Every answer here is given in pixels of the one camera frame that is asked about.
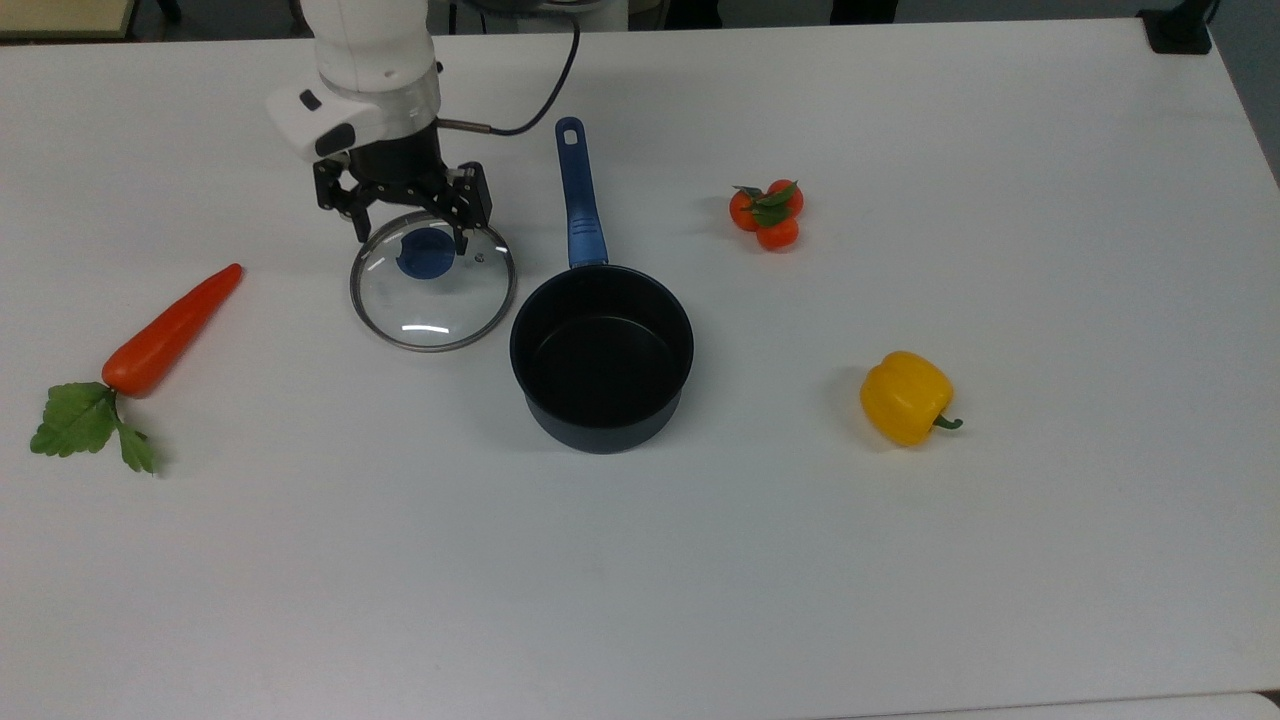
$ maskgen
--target tomato leaf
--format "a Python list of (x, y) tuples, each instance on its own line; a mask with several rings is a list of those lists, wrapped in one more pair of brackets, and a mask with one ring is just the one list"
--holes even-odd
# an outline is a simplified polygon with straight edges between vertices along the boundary
[(115, 393), (102, 383), (68, 383), (49, 388), (44, 421), (31, 451), (52, 457), (97, 452), (115, 429)]
[(771, 192), (764, 197), (756, 197), (755, 204), (764, 205), (767, 208), (785, 205), (786, 201), (791, 200), (791, 196), (794, 196), (795, 193), (796, 193), (796, 183), (791, 183), (777, 192)]
[(755, 205), (751, 208), (751, 215), (755, 218), (756, 224), (762, 228), (772, 228), (773, 225), (790, 218), (791, 210), (786, 205)]
[(133, 427), (115, 419), (115, 429), (120, 433), (120, 457), (134, 473), (147, 471), (155, 474), (156, 457), (147, 436), (140, 433)]

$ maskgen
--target pot lid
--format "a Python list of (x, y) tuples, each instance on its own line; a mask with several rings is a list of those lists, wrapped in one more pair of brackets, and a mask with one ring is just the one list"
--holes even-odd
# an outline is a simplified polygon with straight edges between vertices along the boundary
[(511, 307), (516, 269), (493, 228), (468, 229), (458, 255), (453, 228), (411, 213), (378, 229), (351, 268), (351, 301), (379, 337), (440, 352), (475, 342)]

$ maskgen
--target blue handle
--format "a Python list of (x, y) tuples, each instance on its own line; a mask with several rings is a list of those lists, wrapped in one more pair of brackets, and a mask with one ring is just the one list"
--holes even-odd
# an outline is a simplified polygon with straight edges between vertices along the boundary
[(561, 182), (564, 186), (564, 213), (568, 215), (568, 266), (603, 265), (609, 261), (604, 249), (604, 231), (595, 209), (595, 187), (591, 184), (591, 161), (586, 155), (586, 131), (577, 118), (561, 118), (556, 123), (556, 149), (561, 158)]

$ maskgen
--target bell pepper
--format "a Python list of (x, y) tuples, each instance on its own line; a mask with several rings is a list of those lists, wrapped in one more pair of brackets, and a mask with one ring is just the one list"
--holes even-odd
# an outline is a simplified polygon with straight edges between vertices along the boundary
[(934, 425), (954, 430), (963, 420), (941, 415), (955, 389), (933, 363), (914, 352), (899, 350), (867, 373), (860, 392), (863, 411), (891, 441), (919, 445)]

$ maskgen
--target saucepan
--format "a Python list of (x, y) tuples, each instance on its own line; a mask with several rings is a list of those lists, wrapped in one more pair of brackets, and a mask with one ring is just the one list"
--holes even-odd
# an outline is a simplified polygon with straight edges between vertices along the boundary
[(611, 265), (586, 132), (556, 123), (568, 265), (535, 290), (511, 331), (511, 365), (534, 419), (585, 452), (630, 450), (676, 411), (694, 361), (685, 309), (658, 281)]

